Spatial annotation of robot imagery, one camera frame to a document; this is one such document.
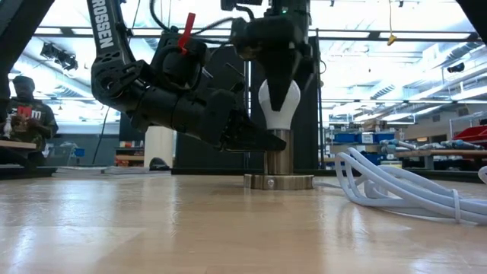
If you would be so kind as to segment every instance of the white cone-shaped object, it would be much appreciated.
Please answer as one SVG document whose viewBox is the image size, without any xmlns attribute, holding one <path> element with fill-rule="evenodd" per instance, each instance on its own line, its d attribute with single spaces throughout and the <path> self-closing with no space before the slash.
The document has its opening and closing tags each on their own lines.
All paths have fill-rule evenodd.
<svg viewBox="0 0 487 274">
<path fill-rule="evenodd" d="M 291 121 L 301 99 L 301 91 L 295 81 L 289 86 L 288 94 L 282 104 L 281 111 L 271 108 L 269 86 L 265 80 L 259 89 L 259 103 L 266 118 L 267 129 L 291 129 Z"/>
</svg>

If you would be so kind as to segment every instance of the metal pedestal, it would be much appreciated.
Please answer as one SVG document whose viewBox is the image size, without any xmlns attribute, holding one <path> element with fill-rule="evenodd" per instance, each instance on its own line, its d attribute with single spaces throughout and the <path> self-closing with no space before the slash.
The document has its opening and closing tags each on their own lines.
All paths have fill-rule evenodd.
<svg viewBox="0 0 487 274">
<path fill-rule="evenodd" d="M 246 174 L 243 186 L 254 190 L 312 190 L 313 175 Z"/>
<path fill-rule="evenodd" d="M 272 130 L 286 141 L 284 151 L 268 151 L 264 156 L 265 174 L 246 174 L 243 185 L 255 190 L 312 190 L 313 175 L 293 174 L 293 138 L 291 130 Z"/>
</svg>

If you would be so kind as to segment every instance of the ceiling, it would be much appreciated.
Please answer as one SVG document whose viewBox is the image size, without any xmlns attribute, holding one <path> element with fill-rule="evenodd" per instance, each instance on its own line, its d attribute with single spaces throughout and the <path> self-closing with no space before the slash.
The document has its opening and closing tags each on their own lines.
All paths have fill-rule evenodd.
<svg viewBox="0 0 487 274">
<path fill-rule="evenodd" d="M 149 0 L 141 0 L 138 11 L 138 0 L 127 0 L 127 3 L 122 4 L 127 26 L 155 27 L 148 13 L 148 3 Z M 391 21 L 393 31 L 405 32 L 398 33 L 399 38 L 408 35 L 436 38 L 434 35 L 439 37 L 440 35 L 454 35 L 451 32 L 475 31 L 454 0 L 406 0 L 401 8 L 399 2 L 393 2 L 391 9 L 386 0 L 336 0 L 333 7 L 330 5 L 331 1 L 311 1 L 311 30 L 316 28 L 321 30 L 382 30 L 387 33 L 390 30 Z M 256 17 L 261 17 L 266 10 L 266 6 L 250 6 L 250 8 Z M 156 1 L 156 13 L 160 15 L 165 24 L 183 27 L 188 12 L 196 13 L 195 27 L 204 27 L 217 18 L 246 17 L 245 14 L 238 11 L 221 11 L 219 0 Z M 90 27 L 87 4 L 82 0 L 56 0 L 40 26 L 44 28 Z M 424 37 L 426 34 L 421 33 L 407 33 L 422 31 L 436 33 L 427 34 L 428 37 Z M 79 69 L 76 72 L 63 73 L 57 64 L 46 61 L 40 56 L 44 43 L 54 43 L 60 49 L 75 54 Z M 324 72 L 321 76 L 324 83 L 323 99 L 370 98 L 380 84 L 396 81 L 398 75 L 405 75 L 411 71 L 417 73 L 417 66 L 425 62 L 423 57 L 428 54 L 427 49 L 434 46 L 441 49 L 451 48 L 457 45 L 457 43 L 437 44 L 426 41 L 395 42 L 392 46 L 388 46 L 385 42 L 377 41 L 321 40 L 322 60 L 326 64 L 326 68 L 325 65 L 321 65 L 321 70 Z M 137 59 L 150 62 L 154 50 L 146 40 L 133 38 L 130 46 Z M 47 101 L 48 104 L 52 104 L 55 113 L 58 114 L 57 117 L 73 121 L 103 119 L 107 109 L 102 108 L 101 104 L 89 100 L 76 100 L 76 98 L 89 97 L 91 93 L 90 67 L 96 55 L 92 38 L 68 38 L 56 35 L 34 37 L 25 49 L 24 55 L 28 59 L 22 60 L 23 62 L 19 61 L 16 69 L 20 68 L 21 73 L 33 77 L 36 83 L 39 83 L 38 86 L 42 87 L 42 90 L 37 95 L 42 97 L 58 94 L 57 97 L 65 98 L 64 100 Z M 57 72 L 54 78 L 47 78 L 41 73 L 48 69 Z M 407 99 L 410 94 L 431 88 L 438 83 L 438 73 L 441 74 L 441 71 L 441 67 L 436 70 L 432 69 L 431 73 L 426 73 L 423 69 L 422 76 L 416 81 L 402 86 L 400 92 L 391 92 L 388 96 L 394 95 L 394 98 Z M 337 105 L 340 104 L 327 103 L 323 106 L 332 109 Z M 377 107 L 376 104 L 371 106 L 371 109 L 373 110 L 375 107 Z M 357 110 L 351 113 L 360 115 L 360 111 L 357 113 Z M 113 111 L 108 117 L 108 120 L 117 120 L 119 113 Z"/>
</svg>

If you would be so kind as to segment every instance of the hose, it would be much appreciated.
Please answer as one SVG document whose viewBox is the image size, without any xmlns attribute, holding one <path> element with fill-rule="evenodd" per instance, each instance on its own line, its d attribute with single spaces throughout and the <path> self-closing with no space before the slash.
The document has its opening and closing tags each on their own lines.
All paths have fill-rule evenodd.
<svg viewBox="0 0 487 274">
<path fill-rule="evenodd" d="M 487 200 L 465 199 L 455 189 L 450 190 L 407 170 L 378 167 L 354 148 L 348 148 L 348 151 L 349 154 L 337 154 L 335 165 L 340 186 L 350 201 L 388 212 L 487 225 Z M 342 162 L 345 162 L 346 176 Z M 358 179 L 353 177 L 352 168 L 362 174 Z M 479 177 L 487 183 L 487 167 L 479 170 Z M 358 189 L 362 183 L 364 194 Z"/>
</svg>

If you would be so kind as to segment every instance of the metal cylinder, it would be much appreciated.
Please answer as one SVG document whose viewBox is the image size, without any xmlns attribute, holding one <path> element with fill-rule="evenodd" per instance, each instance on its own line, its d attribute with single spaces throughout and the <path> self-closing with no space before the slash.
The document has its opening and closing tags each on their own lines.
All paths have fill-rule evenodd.
<svg viewBox="0 0 487 274">
<path fill-rule="evenodd" d="M 273 129 L 276 135 L 287 143 L 283 151 L 267 151 L 264 160 L 264 171 L 269 175 L 289 175 L 294 172 L 292 131 L 287 129 Z"/>
</svg>

